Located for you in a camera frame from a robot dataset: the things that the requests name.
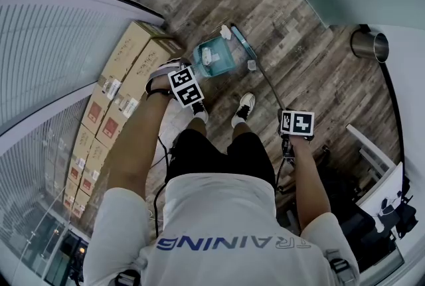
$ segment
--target white sneaker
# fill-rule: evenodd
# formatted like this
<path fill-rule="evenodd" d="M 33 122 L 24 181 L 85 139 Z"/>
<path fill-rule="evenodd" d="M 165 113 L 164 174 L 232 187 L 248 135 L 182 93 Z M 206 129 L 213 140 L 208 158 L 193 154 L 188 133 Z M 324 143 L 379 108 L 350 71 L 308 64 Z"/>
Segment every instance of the white sneaker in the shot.
<path fill-rule="evenodd" d="M 242 96 L 239 102 L 239 108 L 232 118 L 232 127 L 235 128 L 238 123 L 246 122 L 248 116 L 255 106 L 255 96 L 247 92 Z"/>
<path fill-rule="evenodd" d="M 203 120 L 205 124 L 207 124 L 209 116 L 207 111 L 205 110 L 204 103 L 202 103 L 201 101 L 195 102 L 194 104 L 191 104 L 191 108 L 193 111 L 193 117 L 197 117 Z"/>

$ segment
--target white t-shirt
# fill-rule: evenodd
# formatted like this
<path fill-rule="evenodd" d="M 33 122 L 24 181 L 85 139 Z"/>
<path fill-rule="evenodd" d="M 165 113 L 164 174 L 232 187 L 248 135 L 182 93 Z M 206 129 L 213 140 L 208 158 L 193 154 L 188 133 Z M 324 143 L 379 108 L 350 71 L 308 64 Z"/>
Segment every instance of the white t-shirt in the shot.
<path fill-rule="evenodd" d="M 326 213 L 293 235 L 276 221 L 274 190 L 233 174 L 187 174 L 165 191 L 164 230 L 149 246 L 149 213 L 136 193 L 104 195 L 84 260 L 84 284 L 107 285 L 137 269 L 143 286 L 335 285 L 324 258 L 337 249 L 359 280 L 336 217 Z"/>

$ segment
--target cardboard box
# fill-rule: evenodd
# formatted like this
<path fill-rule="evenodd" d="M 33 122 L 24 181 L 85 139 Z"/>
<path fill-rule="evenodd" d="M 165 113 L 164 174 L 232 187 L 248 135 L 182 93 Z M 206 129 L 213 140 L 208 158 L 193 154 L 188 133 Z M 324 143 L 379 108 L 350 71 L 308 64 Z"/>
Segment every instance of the cardboard box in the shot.
<path fill-rule="evenodd" d="M 86 166 L 87 156 L 94 140 L 94 134 L 83 125 L 78 130 L 71 162 L 68 169 L 68 178 L 75 184 L 80 183 L 82 171 Z"/>
<path fill-rule="evenodd" d="M 78 191 L 78 185 L 73 183 L 70 179 L 66 180 L 66 186 L 65 186 L 65 195 L 71 199 L 72 202 L 74 202 L 75 196 Z"/>
<path fill-rule="evenodd" d="M 68 195 L 64 195 L 64 206 L 66 209 L 72 211 L 72 205 L 74 204 L 75 197 L 70 197 Z"/>
<path fill-rule="evenodd" d="M 134 61 L 151 38 L 171 38 L 164 30 L 148 23 L 134 21 L 122 35 L 111 53 L 102 76 L 115 78 L 122 82 Z"/>
<path fill-rule="evenodd" d="M 80 189 L 87 195 L 92 195 L 94 185 L 98 180 L 100 170 L 104 165 L 108 152 L 108 148 L 97 139 L 94 139 L 80 184 Z"/>
<path fill-rule="evenodd" d="M 100 171 L 91 171 L 84 169 L 84 173 L 81 178 L 80 189 L 85 192 L 87 195 L 92 195 L 94 184 L 98 180 Z"/>
<path fill-rule="evenodd" d="M 149 75 L 161 64 L 179 57 L 183 52 L 183 47 L 172 39 L 155 39 L 148 43 L 118 90 L 96 135 L 107 148 L 112 148 L 124 124 L 137 108 Z"/>
<path fill-rule="evenodd" d="M 159 27 L 140 21 L 131 22 L 105 65 L 88 102 L 82 123 L 96 134 L 118 88 L 152 38 L 171 38 Z"/>
<path fill-rule="evenodd" d="M 86 209 L 86 205 L 90 197 L 83 192 L 81 189 L 78 189 L 77 195 L 74 200 L 74 205 L 72 206 L 72 213 L 77 218 L 81 218 L 82 213 Z"/>
<path fill-rule="evenodd" d="M 104 92 L 101 86 L 96 85 L 92 97 L 88 101 L 81 123 L 93 134 L 98 132 L 99 126 L 106 114 L 106 110 L 108 110 L 111 104 L 112 100 L 108 97 L 108 94 L 109 91 L 105 90 Z"/>

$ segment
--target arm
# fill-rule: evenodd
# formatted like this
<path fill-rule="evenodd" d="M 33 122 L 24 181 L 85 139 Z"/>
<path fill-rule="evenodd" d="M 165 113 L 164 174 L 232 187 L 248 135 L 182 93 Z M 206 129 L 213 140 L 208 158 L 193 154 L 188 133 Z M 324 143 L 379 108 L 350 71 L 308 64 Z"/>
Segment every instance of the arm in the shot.
<path fill-rule="evenodd" d="M 152 84 L 162 88 L 161 80 Z M 149 245 L 145 183 L 168 103 L 161 94 L 143 97 L 102 167 L 104 174 L 110 172 L 108 190 L 84 258 L 85 285 L 108 285 L 119 272 L 133 268 L 140 249 Z"/>
<path fill-rule="evenodd" d="M 152 83 L 152 89 L 168 87 L 168 77 L 157 78 Z M 110 172 L 108 189 L 121 187 L 145 198 L 147 174 L 155 155 L 159 127 L 170 99 L 162 94 L 153 94 L 147 100 L 142 97 L 109 152 L 103 168 Z"/>
<path fill-rule="evenodd" d="M 301 230 L 318 216 L 331 212 L 329 199 L 320 181 L 308 142 L 290 137 L 295 153 L 297 213 Z"/>

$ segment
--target label on box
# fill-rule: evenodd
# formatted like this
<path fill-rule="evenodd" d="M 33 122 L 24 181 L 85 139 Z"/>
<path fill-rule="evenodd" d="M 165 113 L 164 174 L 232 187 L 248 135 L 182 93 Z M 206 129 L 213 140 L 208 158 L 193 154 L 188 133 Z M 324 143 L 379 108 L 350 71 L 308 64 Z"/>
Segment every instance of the label on box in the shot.
<path fill-rule="evenodd" d="M 135 98 L 131 98 L 131 100 L 128 102 L 126 108 L 122 111 L 124 116 L 126 118 L 129 118 L 132 113 L 135 111 L 137 106 L 139 105 L 139 101 L 137 101 Z"/>
<path fill-rule="evenodd" d="M 92 186 L 92 183 L 91 183 L 89 180 L 84 179 L 84 181 L 83 181 L 83 183 L 82 183 L 82 186 L 83 186 L 84 188 L 87 188 L 87 189 L 89 189 L 89 190 L 90 190 L 90 187 Z"/>
<path fill-rule="evenodd" d="M 140 67 L 137 69 L 136 74 L 141 77 L 149 77 L 150 73 L 155 67 L 155 64 L 158 61 L 158 54 L 156 51 L 151 50 L 147 54 L 145 61 L 141 63 Z"/>
<path fill-rule="evenodd" d="M 74 167 L 71 168 L 70 174 L 74 179 L 78 178 L 78 171 Z"/>
<path fill-rule="evenodd" d="M 98 171 L 92 171 L 90 173 L 90 176 L 92 177 L 93 180 L 97 181 L 98 177 L 99 177 L 100 173 Z"/>
<path fill-rule="evenodd" d="M 99 106 L 95 101 L 93 101 L 92 106 L 90 107 L 90 110 L 88 112 L 88 118 L 93 121 L 93 123 L 96 123 L 101 111 L 102 107 Z"/>
<path fill-rule="evenodd" d="M 117 94 L 114 103 L 119 105 L 119 109 L 122 110 L 121 104 L 124 101 L 124 96 L 122 96 L 120 93 Z"/>
<path fill-rule="evenodd" d="M 78 168 L 80 168 L 80 169 L 84 169 L 84 167 L 86 166 L 86 160 L 83 160 L 81 158 L 77 159 L 75 161 L 75 163 L 77 164 Z"/>
<path fill-rule="evenodd" d="M 121 46 L 121 48 L 118 50 L 118 52 L 117 52 L 117 54 L 116 54 L 116 56 L 115 56 L 115 58 L 114 58 L 114 62 L 119 62 L 121 59 L 122 59 L 122 55 L 123 54 L 125 54 L 125 53 L 128 53 L 132 48 L 133 48 L 133 46 L 131 46 L 131 48 L 129 47 L 129 44 L 131 44 L 131 38 L 127 38 L 125 41 L 124 41 L 124 44 Z"/>
<path fill-rule="evenodd" d="M 88 135 L 87 135 L 86 132 L 83 132 L 83 134 L 81 135 L 81 138 L 80 138 L 80 145 L 85 147 L 86 144 L 87 144 L 87 140 L 88 140 Z"/>
<path fill-rule="evenodd" d="M 112 81 L 107 80 L 103 87 L 103 91 L 107 92 L 106 97 L 109 100 L 112 100 L 115 97 L 118 91 L 118 88 L 120 86 L 121 86 L 121 82 L 117 80 L 116 78 L 114 78 Z"/>
<path fill-rule="evenodd" d="M 117 130 L 117 128 L 118 123 L 116 123 L 112 118 L 109 118 L 105 124 L 105 128 L 102 130 L 102 133 L 111 139 L 114 136 L 115 130 Z"/>

